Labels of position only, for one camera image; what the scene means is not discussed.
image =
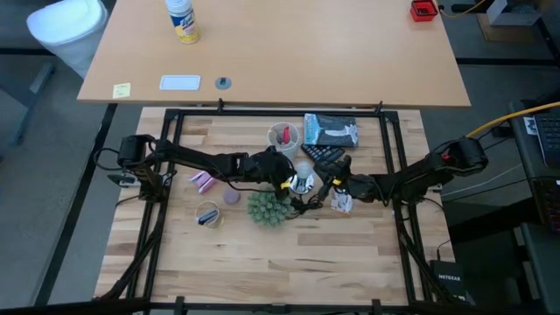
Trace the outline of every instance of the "green succulent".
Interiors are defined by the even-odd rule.
[[[277,200],[274,193],[270,192],[253,192],[248,197],[248,215],[262,226],[279,227],[292,211],[290,198]]]

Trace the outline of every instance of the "electronics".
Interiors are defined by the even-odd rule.
[[[560,168],[560,115],[537,114],[535,123],[544,163],[548,167]]]
[[[560,233],[560,178],[538,179],[533,182],[537,209],[542,222]]]
[[[430,266],[437,280],[449,293],[461,301],[466,301],[466,289],[463,282],[463,266],[456,262],[430,261]]]
[[[314,163],[318,161],[334,162],[344,154],[344,149],[331,145],[302,144],[301,149]]]

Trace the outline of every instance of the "spray can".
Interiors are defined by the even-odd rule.
[[[200,32],[194,19],[191,0],[165,0],[165,3],[179,40],[185,44],[196,43]]]

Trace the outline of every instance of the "white lid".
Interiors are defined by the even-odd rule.
[[[191,7],[191,0],[165,0],[170,13],[185,13]]]
[[[96,31],[106,14],[99,0],[64,0],[33,12],[27,27],[36,40],[57,46]]]

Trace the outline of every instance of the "black metal frame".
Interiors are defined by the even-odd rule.
[[[399,166],[401,168],[406,167],[406,155],[404,151],[403,137],[400,128],[400,122],[398,113],[395,111],[381,111],[381,104],[376,108],[372,108],[369,111],[316,111],[316,110],[254,110],[248,108],[247,110],[242,109],[226,109],[224,108],[224,102],[222,99],[218,102],[217,109],[167,109],[164,115],[164,124],[161,131],[161,138],[167,138],[170,133],[170,128],[172,123],[175,122],[175,130],[173,133],[172,141],[175,144],[179,143],[181,136],[181,130],[183,128],[184,120],[186,116],[303,116],[306,113],[318,113],[329,116],[353,116],[353,117],[370,117],[379,119],[380,129],[381,129],[381,140],[383,143],[383,151],[385,153],[385,159],[387,164],[388,172],[394,172],[395,166],[393,165],[392,152],[389,141],[389,129],[387,122],[390,122],[393,126],[393,131],[395,135],[395,144],[397,148],[397,155],[399,157]],[[116,109],[116,104],[112,104],[108,108],[106,113],[107,119],[110,120],[114,111]],[[103,120],[104,124],[100,130],[100,134],[95,141],[94,149],[101,147],[104,142],[104,138],[107,135],[106,131],[109,129],[106,120]],[[155,170],[160,172],[161,164],[156,164]],[[169,163],[167,166],[167,172],[172,173],[175,169],[174,163]],[[85,179],[91,179],[89,171],[84,171]],[[165,216],[167,212],[167,203],[169,199],[169,193],[171,190],[172,179],[169,180],[168,185],[164,187],[164,199],[159,205],[159,212],[156,218],[156,224],[149,234],[150,220],[153,212],[154,203],[146,202],[144,207],[144,213],[141,223],[141,228],[138,233],[138,243],[136,245],[135,261],[127,269],[133,271],[132,276],[127,277],[125,284],[128,285],[128,291],[125,299],[119,299],[120,293],[114,296],[109,295],[109,297],[102,299],[95,299],[90,302],[83,303],[73,303],[73,304],[56,304],[56,305],[46,305],[48,298],[50,296],[50,291],[54,285],[56,275],[60,269],[61,259],[64,257],[66,252],[66,246],[64,242],[59,243],[57,246],[58,252],[56,259],[52,259],[51,265],[57,266],[56,272],[47,272],[47,277],[42,285],[42,294],[38,295],[37,303],[34,307],[19,308],[11,310],[2,310],[2,314],[38,314],[38,313],[56,313],[56,314],[75,314],[80,315],[87,314],[110,314],[110,313],[125,313],[125,312],[144,312],[148,314],[150,310],[175,310],[176,314],[186,314],[189,310],[222,310],[222,311],[265,311],[274,313],[286,313],[286,312],[368,312],[371,314],[382,313],[426,313],[426,314],[495,314],[496,310],[486,310],[471,307],[469,305],[457,304],[454,299],[450,297],[447,290],[440,285],[435,275],[431,271],[424,257],[424,247],[422,246],[422,237],[420,235],[420,229],[417,220],[417,211],[415,206],[407,206],[409,212],[410,230],[412,232],[412,238],[410,238],[407,229],[403,221],[402,205],[398,200],[393,200],[393,209],[395,211],[395,228],[398,235],[399,249],[402,261],[402,272],[404,277],[404,283],[406,286],[407,299],[409,301],[408,306],[381,306],[381,302],[378,299],[372,300],[371,305],[320,305],[320,304],[191,304],[186,303],[184,297],[177,297],[175,303],[152,303],[150,302],[151,293],[153,290],[154,279],[156,276],[156,269],[158,263],[159,247],[161,244],[161,237],[164,232]],[[73,203],[70,218],[77,219],[78,213],[74,210],[81,208],[79,205],[83,203],[83,196],[79,198],[76,204],[76,200]],[[150,260],[148,262],[147,277],[144,285],[143,294],[141,297],[136,297],[137,281],[139,276],[140,265],[143,263],[144,258],[151,252]],[[412,278],[412,271],[410,267],[410,257],[412,256],[415,260],[421,275],[421,285],[423,289],[424,301],[419,301],[416,298],[414,280]],[[432,293],[437,296],[438,301],[432,302]]]

